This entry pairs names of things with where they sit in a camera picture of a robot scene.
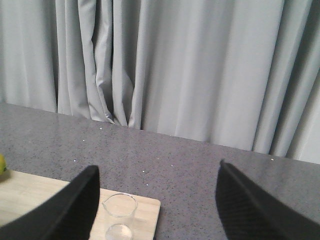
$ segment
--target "clear glass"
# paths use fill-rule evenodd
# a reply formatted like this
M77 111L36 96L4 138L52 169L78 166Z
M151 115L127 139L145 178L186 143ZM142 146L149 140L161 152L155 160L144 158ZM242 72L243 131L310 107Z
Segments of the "clear glass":
M105 239L132 240L132 224L138 202L128 193L116 193L102 202L105 212Z

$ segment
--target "lime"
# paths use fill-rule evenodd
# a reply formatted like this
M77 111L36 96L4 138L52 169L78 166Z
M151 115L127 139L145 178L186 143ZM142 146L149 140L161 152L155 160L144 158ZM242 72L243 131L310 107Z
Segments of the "lime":
M0 153L0 175L7 170L5 157Z

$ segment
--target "gray countertop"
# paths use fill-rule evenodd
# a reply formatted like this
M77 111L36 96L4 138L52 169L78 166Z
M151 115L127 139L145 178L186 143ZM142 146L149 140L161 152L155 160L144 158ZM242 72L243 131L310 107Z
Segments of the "gray countertop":
M65 181L98 165L102 188L161 201L157 240L226 239L215 203L221 159L320 223L318 164L5 103L0 153L10 169Z

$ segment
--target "wooden cutting board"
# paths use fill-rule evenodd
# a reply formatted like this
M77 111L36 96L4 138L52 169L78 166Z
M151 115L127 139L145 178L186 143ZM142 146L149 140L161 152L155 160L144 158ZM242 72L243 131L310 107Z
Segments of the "wooden cutting board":
M0 227L26 214L61 190L69 182L28 173L7 170L0 176ZM102 201L117 193L100 188L99 208L92 226L90 240L104 240L104 208ZM137 196L133 239L152 240L155 235L160 201Z

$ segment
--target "curtain fold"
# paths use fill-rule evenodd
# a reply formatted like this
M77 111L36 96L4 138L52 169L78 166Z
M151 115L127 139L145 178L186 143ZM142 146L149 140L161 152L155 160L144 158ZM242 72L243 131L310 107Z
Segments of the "curtain fold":
M0 1L0 102L317 162L316 0Z

